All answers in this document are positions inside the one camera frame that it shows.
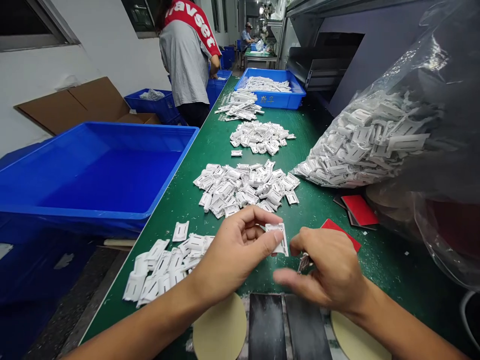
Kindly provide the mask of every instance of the green workbench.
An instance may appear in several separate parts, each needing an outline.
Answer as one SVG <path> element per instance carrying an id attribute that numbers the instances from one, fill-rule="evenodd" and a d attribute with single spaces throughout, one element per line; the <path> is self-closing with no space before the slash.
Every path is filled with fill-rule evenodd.
<path id="1" fill-rule="evenodd" d="M 214 114 L 214 110 L 225 103 L 225 97 L 233 91 L 237 81 L 238 78 L 233 76 L 228 80 L 103 300 L 83 342 L 136 310 L 135 303 L 122 300 L 135 257 L 147 252 L 157 239 L 171 239 L 176 222 L 190 221 L 189 233 L 216 234 L 222 220 L 216 219 L 211 212 L 204 214 L 199 206 L 203 191 L 192 183 L 208 163 L 236 167 L 237 163 L 264 164 L 267 159 L 272 159 L 276 162 L 274 169 L 287 172 L 305 160 L 310 148 L 332 121 L 330 114 L 308 97 L 298 110 L 264 107 L 265 114 L 259 115 L 258 119 L 282 125 L 295 134 L 296 139 L 288 140 L 288 145 L 281 147 L 275 156 L 269 156 L 268 153 L 253 154 L 249 148 L 244 148 L 241 158 L 231 157 L 233 147 L 229 138 L 239 122 L 220 121 L 221 115 Z M 277 212 L 283 218 L 288 239 L 296 235 L 302 226 L 319 228 L 327 218 L 332 219 L 362 245 L 358 257 L 363 273 L 369 279 L 430 328 L 471 357 L 474 356 L 473 345 L 467 339 L 459 314 L 459 303 L 465 291 L 437 268 L 423 243 L 409 242 L 382 228 L 367 230 L 364 235 L 364 230 L 352 227 L 345 210 L 332 201 L 336 193 L 334 189 L 322 188 L 302 179 L 295 192 L 300 203 L 290 206 L 284 199 L 283 206 Z M 273 282 L 272 272 L 283 267 L 296 270 L 298 265 L 297 257 L 284 257 L 281 254 L 268 257 L 237 292 L 240 296 L 251 292 L 288 292 L 288 289 Z M 159 358 L 195 359 L 195 355 L 185 352 L 185 342 L 189 336 L 190 330 L 165 349 Z"/>
<path id="2" fill-rule="evenodd" d="M 276 63 L 279 59 L 278 56 L 272 55 L 270 53 L 265 54 L 252 52 L 252 49 L 250 47 L 245 51 L 245 54 L 243 56 L 245 57 L 245 69 L 249 67 L 250 61 Z"/>

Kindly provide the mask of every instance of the gray t-shirt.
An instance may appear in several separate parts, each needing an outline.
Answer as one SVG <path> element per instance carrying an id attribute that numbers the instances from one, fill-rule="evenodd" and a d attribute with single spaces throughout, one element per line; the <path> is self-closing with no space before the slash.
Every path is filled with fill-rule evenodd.
<path id="1" fill-rule="evenodd" d="M 174 20 L 165 26 L 159 37 L 161 58 L 170 73 L 175 106 L 209 104 L 207 84 L 211 55 L 198 33 L 189 24 Z"/>

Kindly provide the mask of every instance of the right hand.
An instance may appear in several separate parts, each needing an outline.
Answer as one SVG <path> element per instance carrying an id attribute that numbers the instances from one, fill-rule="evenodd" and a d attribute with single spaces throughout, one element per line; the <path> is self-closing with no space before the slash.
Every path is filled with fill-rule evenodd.
<path id="1" fill-rule="evenodd" d="M 273 273 L 276 283 L 322 307 L 357 314 L 367 300 L 371 282 L 362 275 L 357 253 L 343 232 L 302 227 L 290 242 L 290 252 L 306 252 L 316 265 L 308 275 L 283 268 Z"/>

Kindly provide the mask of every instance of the red adhesive pad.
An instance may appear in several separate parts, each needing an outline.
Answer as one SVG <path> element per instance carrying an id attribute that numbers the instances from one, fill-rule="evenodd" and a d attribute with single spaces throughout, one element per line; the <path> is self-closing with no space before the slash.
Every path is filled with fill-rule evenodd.
<path id="1" fill-rule="evenodd" d="M 355 251 L 358 253 L 360 251 L 360 248 L 362 245 L 355 240 L 353 237 L 348 235 L 345 230 L 343 230 L 340 226 L 338 226 L 336 223 L 334 223 L 331 219 L 327 219 L 325 223 L 321 226 L 322 229 L 330 229 L 330 230 L 337 230 L 341 231 L 342 233 L 346 234 L 348 238 L 350 239 L 351 243 L 353 244 L 353 247 L 355 248 Z"/>
<path id="2" fill-rule="evenodd" d="M 355 217 L 358 225 L 365 226 L 379 223 L 377 215 L 361 195 L 342 196 L 341 199 Z"/>

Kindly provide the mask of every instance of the man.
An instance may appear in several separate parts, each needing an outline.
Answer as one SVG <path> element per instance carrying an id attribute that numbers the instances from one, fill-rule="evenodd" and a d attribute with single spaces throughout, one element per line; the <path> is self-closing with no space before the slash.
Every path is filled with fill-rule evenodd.
<path id="1" fill-rule="evenodd" d="M 222 56 L 207 16 L 192 1 L 161 0 L 155 26 L 175 106 L 188 125 L 201 128 L 210 112 L 207 83 L 218 78 Z"/>
<path id="2" fill-rule="evenodd" d="M 247 51 L 247 48 L 251 43 L 254 43 L 256 39 L 252 39 L 250 37 L 250 31 L 252 31 L 252 25 L 247 22 L 245 25 L 245 30 L 241 32 L 241 43 L 240 43 L 240 50 L 242 53 Z"/>
<path id="3" fill-rule="evenodd" d="M 228 217 L 190 275 L 72 351 L 66 360 L 153 359 L 211 306 L 236 291 L 272 254 L 283 234 L 265 232 L 259 225 L 281 222 L 281 217 L 257 206 Z M 321 307 L 341 312 L 394 359 L 468 359 L 362 275 L 357 253 L 343 232 L 302 227 L 290 241 L 291 255 L 300 252 L 309 254 L 316 270 L 306 276 L 279 269 L 273 273 L 274 281 Z"/>

